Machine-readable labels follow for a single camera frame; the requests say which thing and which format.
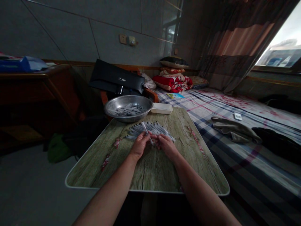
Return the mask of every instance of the bed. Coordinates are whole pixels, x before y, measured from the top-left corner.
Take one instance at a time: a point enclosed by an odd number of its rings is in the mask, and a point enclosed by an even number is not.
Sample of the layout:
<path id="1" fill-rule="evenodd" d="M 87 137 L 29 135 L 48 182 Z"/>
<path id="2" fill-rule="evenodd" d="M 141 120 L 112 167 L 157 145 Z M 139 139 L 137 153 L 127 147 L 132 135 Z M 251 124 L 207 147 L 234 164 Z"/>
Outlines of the bed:
<path id="1" fill-rule="evenodd" d="M 205 88 L 171 99 L 157 89 L 160 103 L 185 108 L 230 184 L 229 209 L 235 209 L 248 225 L 301 224 L 301 167 L 262 145 L 234 143 L 212 127 L 211 117 L 233 119 L 242 115 L 242 124 L 263 127 L 301 144 L 301 116 L 266 106 L 246 97 L 233 97 Z"/>

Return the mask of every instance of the gray cloth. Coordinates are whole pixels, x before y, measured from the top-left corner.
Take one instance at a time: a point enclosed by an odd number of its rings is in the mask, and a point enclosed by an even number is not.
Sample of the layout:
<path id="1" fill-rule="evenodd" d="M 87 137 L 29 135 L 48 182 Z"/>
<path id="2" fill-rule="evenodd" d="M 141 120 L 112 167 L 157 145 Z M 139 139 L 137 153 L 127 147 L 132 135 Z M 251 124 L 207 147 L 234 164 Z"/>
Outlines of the gray cloth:
<path id="1" fill-rule="evenodd" d="M 261 144 L 262 140 L 256 133 L 247 126 L 219 116 L 211 117 L 213 127 L 220 133 L 227 134 L 233 142 L 247 143 L 254 140 L 254 143 Z"/>

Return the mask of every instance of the gray wall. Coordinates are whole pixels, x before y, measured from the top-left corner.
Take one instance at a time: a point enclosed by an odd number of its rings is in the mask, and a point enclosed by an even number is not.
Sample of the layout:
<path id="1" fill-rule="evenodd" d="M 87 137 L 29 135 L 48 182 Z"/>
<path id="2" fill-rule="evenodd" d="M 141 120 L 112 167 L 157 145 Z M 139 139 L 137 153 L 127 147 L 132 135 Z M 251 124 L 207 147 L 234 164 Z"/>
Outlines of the gray wall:
<path id="1" fill-rule="evenodd" d="M 1 0 L 0 51 L 160 66 L 158 60 L 177 48 L 196 69 L 216 6 L 216 0 Z M 120 44 L 119 34 L 139 44 Z"/>
<path id="2" fill-rule="evenodd" d="M 262 72 L 250 72 L 250 77 L 265 78 L 271 80 L 301 83 L 301 76 L 272 74 Z M 271 94 L 285 94 L 292 100 L 301 101 L 301 88 L 286 86 L 281 84 L 273 84 L 267 82 L 254 81 L 244 79 L 236 88 L 235 93 L 238 95 L 248 96 L 254 99 L 259 99 Z"/>

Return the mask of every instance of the metal bowl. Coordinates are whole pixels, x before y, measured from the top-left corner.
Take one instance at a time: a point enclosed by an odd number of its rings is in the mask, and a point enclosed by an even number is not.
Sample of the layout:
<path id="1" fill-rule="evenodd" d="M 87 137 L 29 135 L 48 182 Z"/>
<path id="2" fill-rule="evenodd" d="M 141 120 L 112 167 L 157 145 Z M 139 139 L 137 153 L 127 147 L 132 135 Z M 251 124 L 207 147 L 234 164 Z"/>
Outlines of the metal bowl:
<path id="1" fill-rule="evenodd" d="M 108 110 L 116 110 L 117 108 L 125 107 L 128 104 L 132 104 L 133 106 L 142 106 L 145 112 L 141 114 L 137 114 L 134 116 L 116 116 L 111 114 Z M 125 123 L 132 123 L 139 121 L 140 119 L 143 119 L 145 116 L 147 116 L 148 112 L 153 108 L 153 102 L 149 100 L 148 98 L 144 96 L 134 96 L 134 95 L 128 95 L 128 96 L 120 96 L 116 97 L 109 102 L 106 103 L 104 106 L 104 112 L 116 120 L 120 122 Z"/>

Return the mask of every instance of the wooden chair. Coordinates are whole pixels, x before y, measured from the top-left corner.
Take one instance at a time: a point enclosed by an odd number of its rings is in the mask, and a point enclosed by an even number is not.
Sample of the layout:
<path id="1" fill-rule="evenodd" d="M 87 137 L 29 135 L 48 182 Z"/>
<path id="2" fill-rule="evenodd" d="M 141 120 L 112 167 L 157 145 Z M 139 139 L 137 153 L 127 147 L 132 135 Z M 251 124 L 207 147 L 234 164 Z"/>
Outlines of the wooden chair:
<path id="1" fill-rule="evenodd" d="M 141 76 L 139 68 L 137 68 L 137 67 L 127 66 L 127 65 L 119 66 L 119 67 L 122 69 L 125 69 L 127 71 L 130 71 L 132 73 L 137 73 L 137 75 Z M 101 95 L 101 100 L 103 102 L 103 105 L 105 105 L 108 102 L 107 92 L 105 90 L 100 90 L 100 95 Z M 151 91 L 150 89 L 147 89 L 144 87 L 142 95 L 147 98 L 152 97 L 154 103 L 159 102 L 158 95 L 155 92 Z"/>

